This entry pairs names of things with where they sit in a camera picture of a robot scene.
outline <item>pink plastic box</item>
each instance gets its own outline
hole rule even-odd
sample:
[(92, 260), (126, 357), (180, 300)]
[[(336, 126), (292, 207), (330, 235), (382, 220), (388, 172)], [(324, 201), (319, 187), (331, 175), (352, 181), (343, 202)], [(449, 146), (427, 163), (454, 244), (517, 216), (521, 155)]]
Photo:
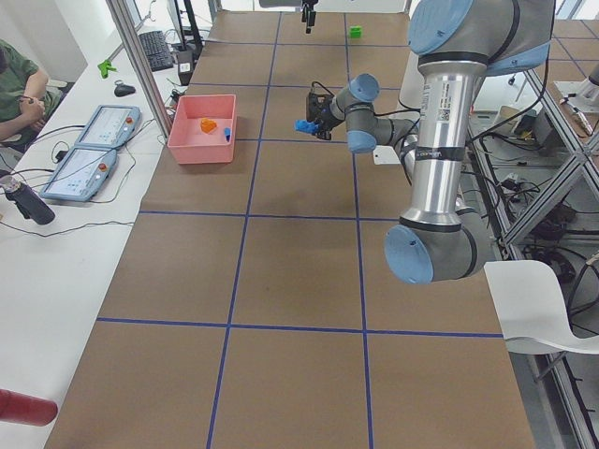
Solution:
[[(227, 163), (233, 160), (237, 115), (235, 95), (184, 95), (179, 99), (168, 148), (179, 164)], [(202, 119), (216, 122), (204, 133)], [(230, 137), (226, 139), (226, 128)]]

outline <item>person's arm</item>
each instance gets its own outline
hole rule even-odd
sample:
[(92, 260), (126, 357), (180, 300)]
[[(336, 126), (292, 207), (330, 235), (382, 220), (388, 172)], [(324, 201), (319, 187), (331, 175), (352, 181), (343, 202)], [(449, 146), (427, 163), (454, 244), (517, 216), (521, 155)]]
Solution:
[(48, 75), (39, 69), (33, 75), (30, 75), (25, 84), (24, 96), (41, 99), (46, 94), (46, 84), (48, 84)]
[(0, 123), (0, 141), (14, 136), (25, 126), (30, 126), (41, 120), (44, 116), (44, 103), (38, 100), (34, 100), (33, 103), (22, 101), (21, 110), (20, 116)]

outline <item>black keyboard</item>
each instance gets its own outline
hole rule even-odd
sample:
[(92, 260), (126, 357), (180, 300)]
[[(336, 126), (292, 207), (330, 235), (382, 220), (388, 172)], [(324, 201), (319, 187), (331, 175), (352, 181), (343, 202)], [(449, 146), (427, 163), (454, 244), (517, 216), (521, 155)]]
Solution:
[(168, 44), (162, 31), (141, 33), (139, 41), (153, 72), (173, 66)]

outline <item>red tube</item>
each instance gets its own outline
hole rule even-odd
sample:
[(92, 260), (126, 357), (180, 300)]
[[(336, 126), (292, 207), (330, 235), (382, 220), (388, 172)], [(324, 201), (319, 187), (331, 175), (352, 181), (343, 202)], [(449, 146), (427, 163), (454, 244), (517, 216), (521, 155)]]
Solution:
[(0, 421), (46, 426), (58, 414), (55, 402), (0, 389)]

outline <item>computer mouse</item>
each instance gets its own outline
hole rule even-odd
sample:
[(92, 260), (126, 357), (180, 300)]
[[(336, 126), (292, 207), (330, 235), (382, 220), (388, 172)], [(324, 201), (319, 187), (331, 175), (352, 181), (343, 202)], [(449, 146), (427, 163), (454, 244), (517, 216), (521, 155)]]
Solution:
[(135, 93), (135, 87), (123, 83), (121, 80), (114, 81), (116, 87), (114, 88), (114, 94), (116, 96), (126, 96)]

